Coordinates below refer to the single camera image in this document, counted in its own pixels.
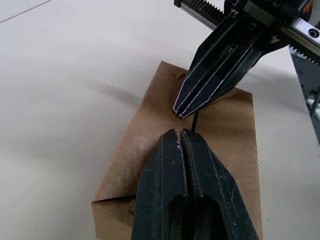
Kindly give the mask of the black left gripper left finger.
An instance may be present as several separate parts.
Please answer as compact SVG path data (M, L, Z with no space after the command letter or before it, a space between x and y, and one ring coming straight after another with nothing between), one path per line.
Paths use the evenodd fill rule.
M188 190L177 131L160 136L138 182L133 240L186 239Z

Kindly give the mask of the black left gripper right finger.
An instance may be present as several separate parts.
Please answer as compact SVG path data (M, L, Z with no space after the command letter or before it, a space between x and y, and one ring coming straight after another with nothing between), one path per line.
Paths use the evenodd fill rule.
M198 133L183 129L180 140L189 191L192 240L257 240L238 185Z

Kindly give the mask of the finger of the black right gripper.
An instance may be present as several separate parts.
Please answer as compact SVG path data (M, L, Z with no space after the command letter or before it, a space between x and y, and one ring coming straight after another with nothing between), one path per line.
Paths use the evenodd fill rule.
M174 113L196 113L242 80L251 68L250 24L248 16L228 16L198 47Z
M179 117L187 118L232 90L268 52L278 22L251 16L204 20L213 32L198 47L179 91Z

